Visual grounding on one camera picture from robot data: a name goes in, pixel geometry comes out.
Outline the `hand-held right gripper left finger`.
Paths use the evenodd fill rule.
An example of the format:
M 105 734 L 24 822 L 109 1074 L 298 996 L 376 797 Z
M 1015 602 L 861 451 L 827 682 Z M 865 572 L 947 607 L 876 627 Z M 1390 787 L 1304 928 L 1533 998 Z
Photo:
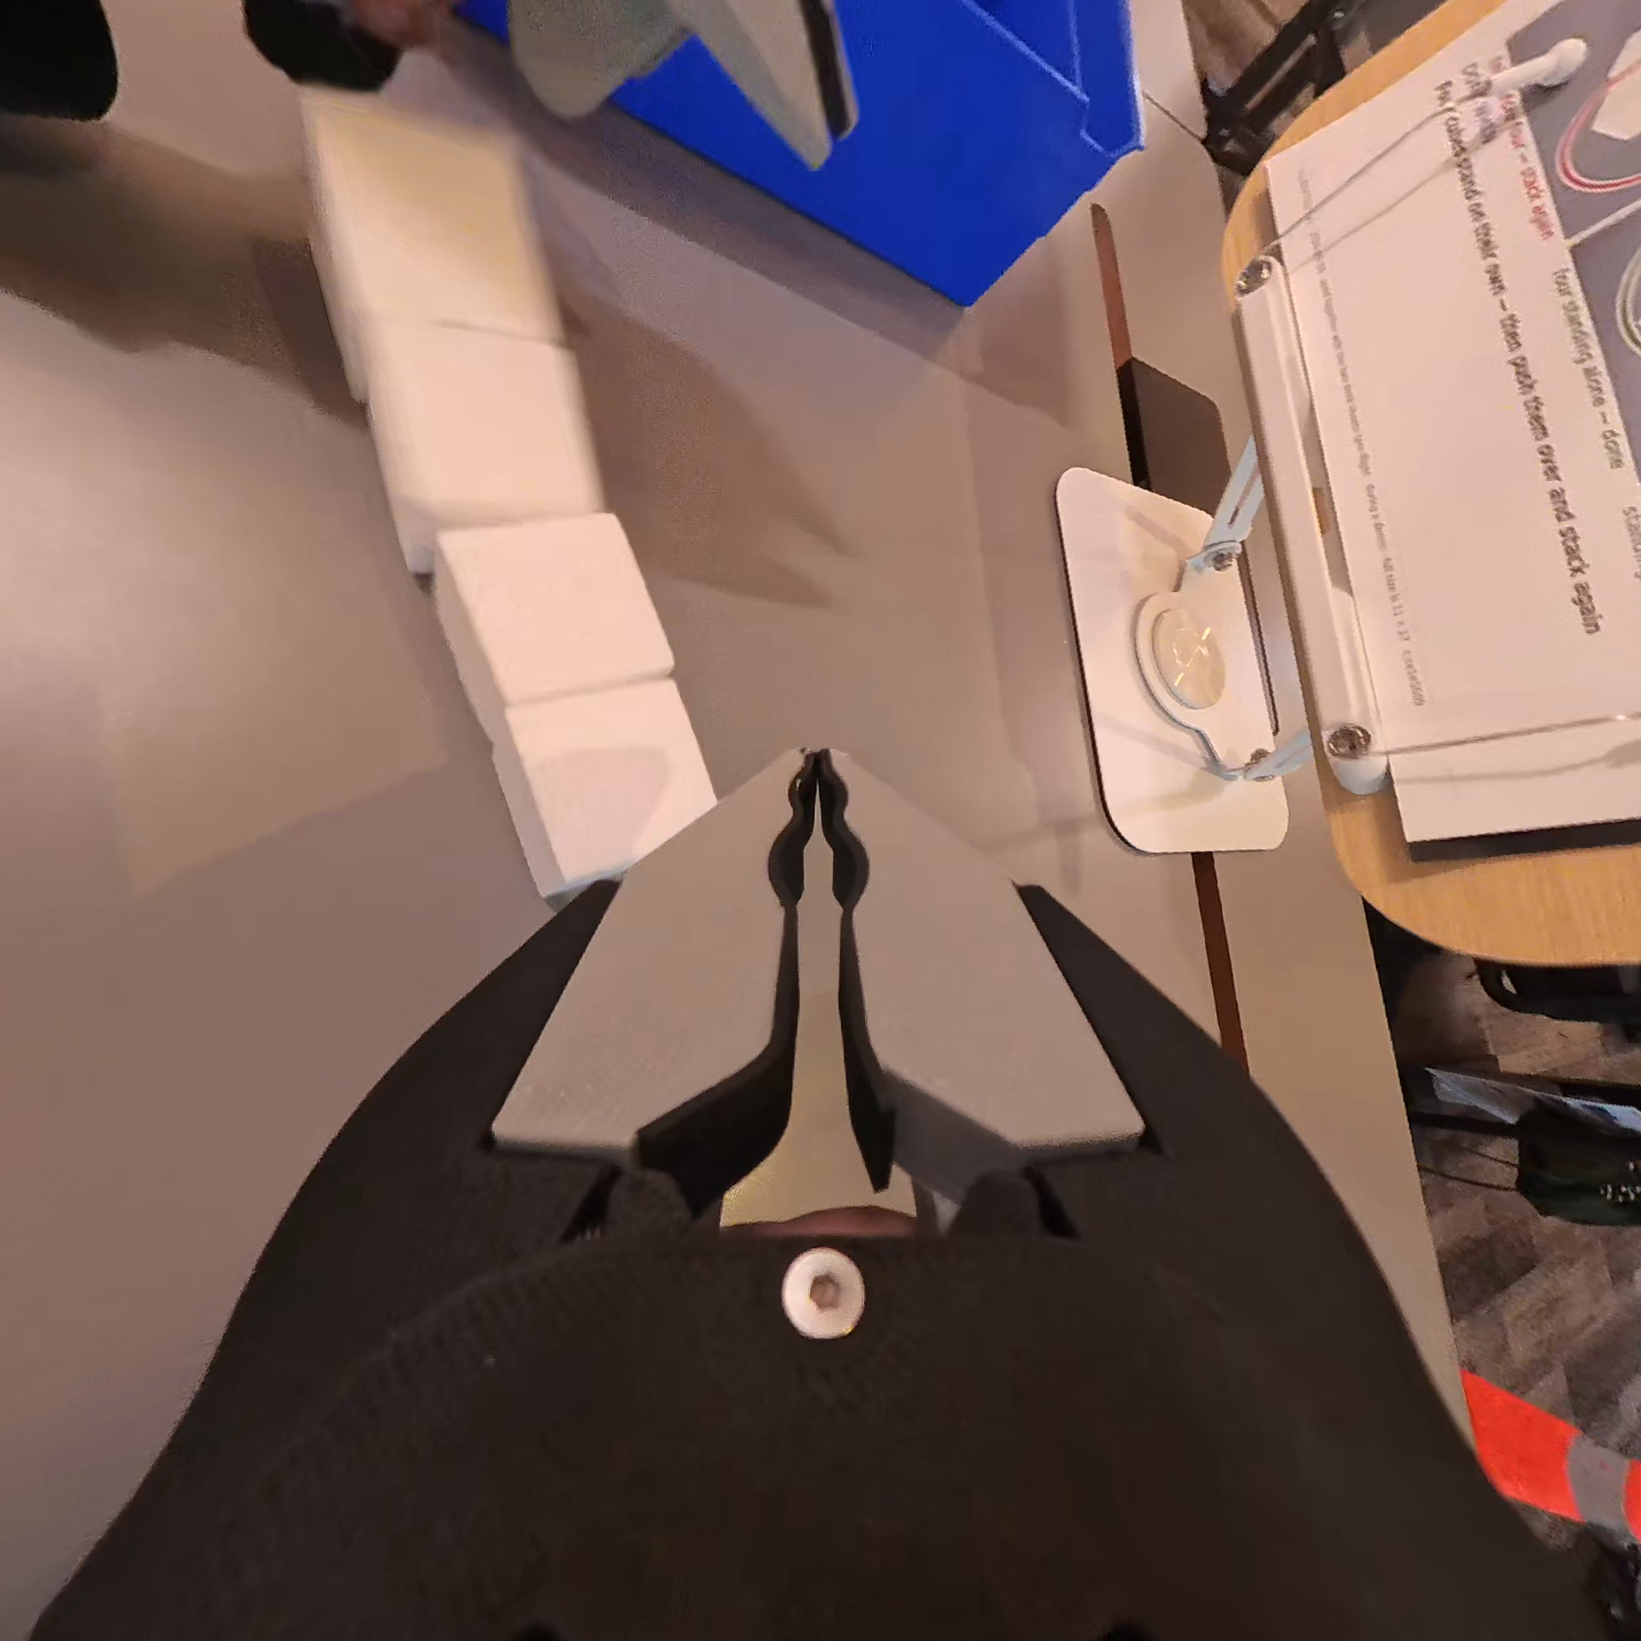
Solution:
M 790 1109 L 814 754 L 790 750 L 614 887 L 491 1123 L 499 1150 L 671 1180 L 693 1213 Z

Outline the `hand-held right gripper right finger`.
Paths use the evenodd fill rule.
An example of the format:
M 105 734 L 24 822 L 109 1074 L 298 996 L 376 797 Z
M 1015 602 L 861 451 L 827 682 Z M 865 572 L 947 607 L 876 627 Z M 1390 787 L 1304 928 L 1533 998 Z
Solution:
M 992 1172 L 1134 1149 L 1142 1117 L 1005 873 L 843 752 L 814 756 L 814 809 L 870 1184 L 898 1168 L 964 1193 Z

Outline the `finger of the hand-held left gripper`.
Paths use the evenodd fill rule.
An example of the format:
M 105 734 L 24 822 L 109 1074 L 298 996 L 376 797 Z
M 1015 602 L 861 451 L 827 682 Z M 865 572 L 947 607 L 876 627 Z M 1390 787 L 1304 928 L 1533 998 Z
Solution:
M 855 125 L 831 4 L 507 2 L 505 39 L 523 80 L 556 117 L 599 109 L 698 43 L 812 172 Z

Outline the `white hard foam cube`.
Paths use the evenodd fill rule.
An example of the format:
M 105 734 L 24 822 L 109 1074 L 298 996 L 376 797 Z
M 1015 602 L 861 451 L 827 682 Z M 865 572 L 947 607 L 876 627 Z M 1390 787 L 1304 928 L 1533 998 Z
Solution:
M 661 682 L 673 656 L 626 531 L 603 510 L 446 527 L 431 596 L 486 740 L 521 707 Z
M 517 144 L 376 96 L 298 92 L 310 250 L 353 400 L 388 318 L 562 342 Z
M 624 873 L 716 801 L 671 680 L 507 707 L 489 750 L 542 897 Z
M 433 570 L 446 529 L 609 508 L 581 371 L 558 342 L 376 318 L 361 328 L 364 412 L 402 561 Z

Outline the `large blue plastic bin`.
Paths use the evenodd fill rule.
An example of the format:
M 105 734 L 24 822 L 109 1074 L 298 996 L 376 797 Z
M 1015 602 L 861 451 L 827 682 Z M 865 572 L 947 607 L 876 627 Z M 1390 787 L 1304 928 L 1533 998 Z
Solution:
M 1128 4 L 831 6 L 855 123 L 818 170 L 698 43 L 605 105 L 958 305 L 1142 144 Z M 507 43 L 505 4 L 456 14 Z

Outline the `dark green bag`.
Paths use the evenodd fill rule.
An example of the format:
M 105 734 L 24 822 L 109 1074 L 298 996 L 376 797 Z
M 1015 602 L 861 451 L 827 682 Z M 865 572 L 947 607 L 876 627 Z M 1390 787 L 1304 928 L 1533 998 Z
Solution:
M 1638 1139 L 1535 1109 L 1515 1125 L 1513 1190 L 1539 1217 L 1636 1229 Z

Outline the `orange traffic cone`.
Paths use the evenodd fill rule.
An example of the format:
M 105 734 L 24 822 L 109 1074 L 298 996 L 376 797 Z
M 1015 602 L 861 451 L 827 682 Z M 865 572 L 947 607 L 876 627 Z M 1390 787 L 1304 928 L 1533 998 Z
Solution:
M 1476 1373 L 1460 1385 L 1476 1457 L 1503 1498 L 1638 1543 L 1638 1461 Z

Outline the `printed instruction sheet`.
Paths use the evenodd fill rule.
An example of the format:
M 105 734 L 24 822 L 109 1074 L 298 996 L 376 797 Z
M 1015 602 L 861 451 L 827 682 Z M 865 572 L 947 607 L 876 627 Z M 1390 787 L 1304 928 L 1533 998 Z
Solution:
M 1417 859 L 1636 842 L 1636 4 L 1499 4 L 1263 164 L 1339 783 Z

